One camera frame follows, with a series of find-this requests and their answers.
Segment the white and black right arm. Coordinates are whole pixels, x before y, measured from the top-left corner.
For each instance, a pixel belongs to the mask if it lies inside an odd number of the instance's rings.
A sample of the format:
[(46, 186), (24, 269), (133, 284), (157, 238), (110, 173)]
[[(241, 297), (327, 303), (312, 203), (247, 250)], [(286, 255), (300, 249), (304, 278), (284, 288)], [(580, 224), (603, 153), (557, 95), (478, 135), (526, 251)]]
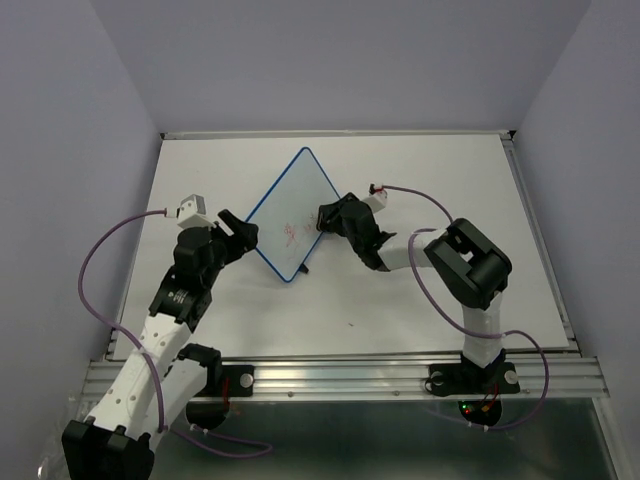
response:
[(463, 384), (482, 390), (496, 378), (494, 363), (503, 353), (500, 332), (502, 293), (508, 286), (512, 263), (507, 255), (474, 224), (446, 213), (449, 225), (424, 228), (406, 240), (381, 230), (375, 214), (386, 207), (391, 185), (372, 184), (363, 199), (348, 193), (318, 209), (316, 228), (349, 241), (369, 269), (380, 272), (409, 268), (424, 293), (418, 270), (432, 268), (461, 305), (463, 323), (457, 324), (435, 306), (445, 320), (465, 335), (460, 366)]

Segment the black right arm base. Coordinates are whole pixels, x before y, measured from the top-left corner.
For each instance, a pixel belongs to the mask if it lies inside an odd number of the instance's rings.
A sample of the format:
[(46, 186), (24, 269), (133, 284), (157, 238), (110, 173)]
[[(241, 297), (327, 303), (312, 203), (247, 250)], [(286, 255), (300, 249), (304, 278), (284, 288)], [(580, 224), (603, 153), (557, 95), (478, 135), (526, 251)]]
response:
[(499, 396), (521, 391), (515, 365), (506, 360), (505, 349), (486, 367), (479, 367), (464, 355), (458, 363), (432, 365), (423, 386), (436, 397), (464, 396), (458, 401), (462, 418), (472, 426), (487, 429), (496, 427), (502, 416)]

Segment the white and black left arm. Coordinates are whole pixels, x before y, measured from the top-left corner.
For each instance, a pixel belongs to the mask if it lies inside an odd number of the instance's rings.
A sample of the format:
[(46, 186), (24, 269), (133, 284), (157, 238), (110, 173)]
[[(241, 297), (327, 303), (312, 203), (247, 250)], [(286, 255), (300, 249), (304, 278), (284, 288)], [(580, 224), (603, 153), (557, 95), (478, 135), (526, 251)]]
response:
[(115, 328), (133, 349), (107, 392), (61, 442), (73, 479), (147, 479), (156, 450), (197, 393), (222, 382), (218, 350), (191, 342), (221, 271), (257, 247), (257, 225), (228, 210), (211, 221), (198, 209), (174, 213), (181, 231), (173, 263), (149, 306), (141, 334)]

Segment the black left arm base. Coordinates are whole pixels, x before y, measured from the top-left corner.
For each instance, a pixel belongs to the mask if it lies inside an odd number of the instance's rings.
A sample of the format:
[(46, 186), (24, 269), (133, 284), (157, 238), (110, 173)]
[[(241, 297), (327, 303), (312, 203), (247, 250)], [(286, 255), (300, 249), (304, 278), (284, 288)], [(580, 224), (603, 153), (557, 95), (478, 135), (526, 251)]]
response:
[(219, 427), (231, 412), (232, 398), (253, 395), (255, 366), (225, 364), (221, 352), (187, 344), (173, 363), (186, 419), (206, 430)]

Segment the blue-edged small whiteboard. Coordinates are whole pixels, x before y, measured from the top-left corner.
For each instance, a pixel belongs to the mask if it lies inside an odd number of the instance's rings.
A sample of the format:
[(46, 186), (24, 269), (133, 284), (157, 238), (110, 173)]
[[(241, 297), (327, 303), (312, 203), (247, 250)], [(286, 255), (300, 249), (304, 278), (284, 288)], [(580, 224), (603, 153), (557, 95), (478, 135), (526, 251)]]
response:
[(256, 250), (285, 283), (301, 271), (322, 233), (319, 207), (340, 195), (308, 147), (301, 148), (246, 217), (258, 226)]

